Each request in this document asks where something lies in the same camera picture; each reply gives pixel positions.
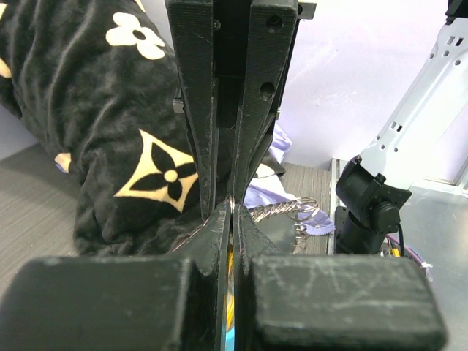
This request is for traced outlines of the blue handled key ring organizer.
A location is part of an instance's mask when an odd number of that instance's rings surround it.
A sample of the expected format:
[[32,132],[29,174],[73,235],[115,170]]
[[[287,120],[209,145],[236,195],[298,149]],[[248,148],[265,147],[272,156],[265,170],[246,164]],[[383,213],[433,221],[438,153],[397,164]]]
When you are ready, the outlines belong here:
[[226,199],[204,223],[179,237],[169,253],[205,260],[232,249],[246,261],[262,254],[292,254],[313,230],[328,233],[327,220],[317,201],[310,197],[253,208]]

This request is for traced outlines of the lavender cloth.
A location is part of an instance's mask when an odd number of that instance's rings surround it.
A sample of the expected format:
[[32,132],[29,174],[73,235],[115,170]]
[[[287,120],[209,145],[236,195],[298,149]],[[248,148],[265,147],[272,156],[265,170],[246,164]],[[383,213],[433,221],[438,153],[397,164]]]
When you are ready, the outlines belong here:
[[[276,125],[268,151],[247,188],[244,198],[245,207],[250,209],[296,199],[294,194],[285,190],[280,181],[280,177],[286,173],[282,161],[292,144],[287,134]],[[315,210],[309,219],[305,214],[300,214],[299,218],[305,219],[306,231],[310,235],[323,236],[335,230],[335,224],[321,209]]]

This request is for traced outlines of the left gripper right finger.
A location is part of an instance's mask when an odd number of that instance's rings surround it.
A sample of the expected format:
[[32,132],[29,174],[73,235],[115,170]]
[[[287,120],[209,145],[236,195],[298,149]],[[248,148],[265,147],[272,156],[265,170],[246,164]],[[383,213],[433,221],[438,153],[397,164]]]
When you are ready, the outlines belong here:
[[237,350],[441,350],[448,330],[405,258],[281,252],[233,210]]

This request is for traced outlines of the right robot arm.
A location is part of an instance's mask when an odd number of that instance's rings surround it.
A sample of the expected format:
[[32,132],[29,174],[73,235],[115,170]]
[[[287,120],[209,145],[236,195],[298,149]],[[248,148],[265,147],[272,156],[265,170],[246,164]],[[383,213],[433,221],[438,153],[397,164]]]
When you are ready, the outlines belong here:
[[[167,1],[180,91],[200,179],[202,218],[215,208],[219,133],[232,129],[228,194],[246,188],[272,139],[296,34],[315,1]],[[399,212],[436,144],[467,104],[467,3],[449,1],[429,57],[396,109],[336,185],[347,207],[339,253],[374,254],[401,233]]]

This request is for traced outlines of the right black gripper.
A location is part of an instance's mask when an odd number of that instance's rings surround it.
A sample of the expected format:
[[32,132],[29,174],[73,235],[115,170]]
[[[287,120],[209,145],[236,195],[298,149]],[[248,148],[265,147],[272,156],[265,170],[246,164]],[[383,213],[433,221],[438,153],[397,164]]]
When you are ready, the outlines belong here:
[[203,219],[214,211],[219,131],[236,129],[231,196],[244,200],[255,155],[282,104],[301,20],[315,1],[167,1]]

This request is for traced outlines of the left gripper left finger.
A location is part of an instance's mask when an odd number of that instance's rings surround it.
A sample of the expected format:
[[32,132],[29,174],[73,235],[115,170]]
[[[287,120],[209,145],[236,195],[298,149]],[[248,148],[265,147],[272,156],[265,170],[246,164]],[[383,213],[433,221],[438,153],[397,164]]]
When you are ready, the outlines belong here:
[[223,350],[231,205],[171,253],[41,257],[1,302],[3,350]]

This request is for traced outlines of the black floral blanket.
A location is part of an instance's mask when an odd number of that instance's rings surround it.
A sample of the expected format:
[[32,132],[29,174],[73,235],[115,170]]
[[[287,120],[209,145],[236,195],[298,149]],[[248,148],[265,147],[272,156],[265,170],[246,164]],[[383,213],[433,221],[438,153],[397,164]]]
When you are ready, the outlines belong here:
[[[206,220],[180,87],[140,1],[1,3],[1,104],[80,184],[82,255],[165,254]],[[215,207],[234,137],[219,133]]]

